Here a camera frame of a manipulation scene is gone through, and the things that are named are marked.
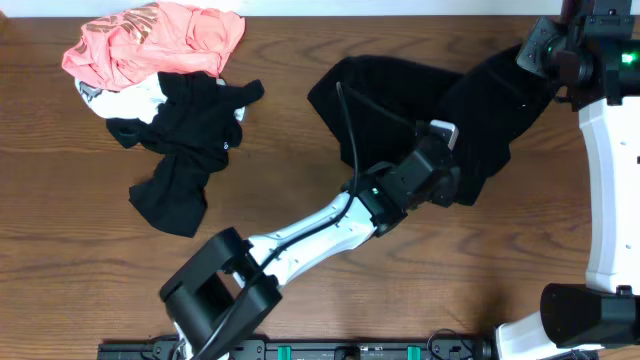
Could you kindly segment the black velvet skirt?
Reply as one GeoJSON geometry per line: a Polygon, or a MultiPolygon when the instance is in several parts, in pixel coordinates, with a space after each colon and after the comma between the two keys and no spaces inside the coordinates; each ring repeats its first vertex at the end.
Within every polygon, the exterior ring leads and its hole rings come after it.
{"type": "Polygon", "coordinates": [[[465,74],[393,57],[346,57],[307,99],[338,140],[342,161],[361,169],[399,162],[433,120],[454,124],[455,201],[471,206],[552,100],[548,82],[517,65],[519,51],[511,47],[465,74]]]}

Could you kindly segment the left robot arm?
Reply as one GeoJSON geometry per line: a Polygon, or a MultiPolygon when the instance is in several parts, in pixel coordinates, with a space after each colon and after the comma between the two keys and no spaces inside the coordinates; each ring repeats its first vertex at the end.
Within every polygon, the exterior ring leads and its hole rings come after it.
{"type": "Polygon", "coordinates": [[[460,169],[457,127],[434,120],[399,163],[356,175],[326,207],[280,230],[211,237],[160,289],[178,332],[177,359],[219,359],[281,301],[281,288],[323,260],[399,225],[424,202],[452,204],[460,169]]]}

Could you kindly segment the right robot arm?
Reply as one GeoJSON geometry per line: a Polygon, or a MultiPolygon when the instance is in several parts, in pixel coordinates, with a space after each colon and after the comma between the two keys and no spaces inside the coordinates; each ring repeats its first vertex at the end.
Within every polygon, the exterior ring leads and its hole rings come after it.
{"type": "Polygon", "coordinates": [[[631,0],[566,1],[541,17],[517,64],[565,88],[591,191],[583,284],[547,285],[537,312],[504,323],[484,359],[594,359],[639,342],[639,41],[631,0]]]}

